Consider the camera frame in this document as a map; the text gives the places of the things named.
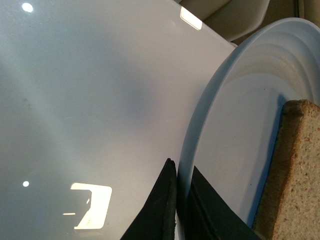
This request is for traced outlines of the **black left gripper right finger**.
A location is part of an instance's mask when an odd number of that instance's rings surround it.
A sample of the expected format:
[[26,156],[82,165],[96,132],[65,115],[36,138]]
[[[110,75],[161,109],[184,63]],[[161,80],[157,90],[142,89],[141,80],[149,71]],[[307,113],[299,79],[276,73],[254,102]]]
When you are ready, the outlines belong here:
[[259,240],[195,167],[187,200],[187,240]]

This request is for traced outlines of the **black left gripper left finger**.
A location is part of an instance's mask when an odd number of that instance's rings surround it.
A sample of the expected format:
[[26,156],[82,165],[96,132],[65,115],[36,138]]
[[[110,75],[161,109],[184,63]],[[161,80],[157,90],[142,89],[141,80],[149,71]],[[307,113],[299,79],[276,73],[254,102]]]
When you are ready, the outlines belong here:
[[122,240],[173,240],[176,227],[177,171],[168,158],[142,209]]

